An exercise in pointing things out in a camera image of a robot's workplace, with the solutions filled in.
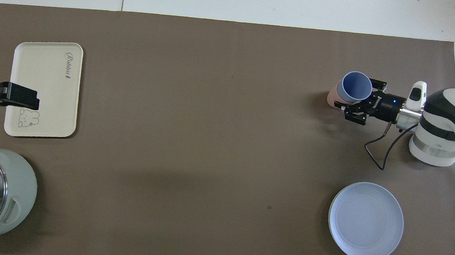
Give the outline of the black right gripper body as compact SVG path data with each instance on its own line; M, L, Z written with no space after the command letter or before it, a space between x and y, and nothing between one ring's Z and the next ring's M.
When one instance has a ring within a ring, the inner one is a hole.
M396 124L400 110L406 101L405 97L391 95L383 91L373 91L367 101L366 114L384 122Z

